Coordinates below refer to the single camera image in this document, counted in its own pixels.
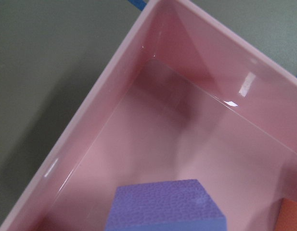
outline blue foam block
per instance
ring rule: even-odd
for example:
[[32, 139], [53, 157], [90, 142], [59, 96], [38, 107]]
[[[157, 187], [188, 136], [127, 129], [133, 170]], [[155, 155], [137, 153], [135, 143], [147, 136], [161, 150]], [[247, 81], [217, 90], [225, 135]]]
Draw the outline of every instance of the blue foam block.
[[118, 187], [105, 231], [226, 231], [226, 218], [197, 180]]
[[144, 10], [144, 7], [146, 6], [146, 2], [143, 0], [128, 0], [128, 1], [131, 2], [140, 11]]

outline blue tape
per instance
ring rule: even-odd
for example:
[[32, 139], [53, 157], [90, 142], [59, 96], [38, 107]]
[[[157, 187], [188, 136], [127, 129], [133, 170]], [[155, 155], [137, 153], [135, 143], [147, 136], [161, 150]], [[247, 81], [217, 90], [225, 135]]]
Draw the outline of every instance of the blue tape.
[[140, 11], [142, 11], [146, 6], [146, 2], [143, 0], [128, 0], [128, 1], [131, 2], [131, 4], [133, 4]]

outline pink container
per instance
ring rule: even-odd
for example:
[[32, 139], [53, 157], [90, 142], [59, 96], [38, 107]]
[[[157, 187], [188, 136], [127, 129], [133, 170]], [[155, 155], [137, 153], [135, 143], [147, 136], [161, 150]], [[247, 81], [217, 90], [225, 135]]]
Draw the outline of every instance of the pink container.
[[188, 0], [150, 0], [0, 231], [102, 231], [117, 186], [198, 179], [230, 231], [297, 201], [297, 79]]

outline textured foam surface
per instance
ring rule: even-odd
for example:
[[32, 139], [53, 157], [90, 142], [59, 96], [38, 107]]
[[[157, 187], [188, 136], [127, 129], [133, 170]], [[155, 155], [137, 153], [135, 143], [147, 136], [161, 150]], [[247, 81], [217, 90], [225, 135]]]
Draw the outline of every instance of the textured foam surface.
[[226, 219], [197, 180], [118, 187], [105, 230], [152, 229], [225, 231]]
[[282, 200], [275, 231], [297, 231], [297, 202]]

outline orange foam block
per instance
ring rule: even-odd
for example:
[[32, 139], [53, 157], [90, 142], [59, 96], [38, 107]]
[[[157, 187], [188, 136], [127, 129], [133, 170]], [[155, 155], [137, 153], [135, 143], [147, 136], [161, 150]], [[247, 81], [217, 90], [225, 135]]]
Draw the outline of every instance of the orange foam block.
[[283, 199], [275, 231], [297, 231], [297, 202]]

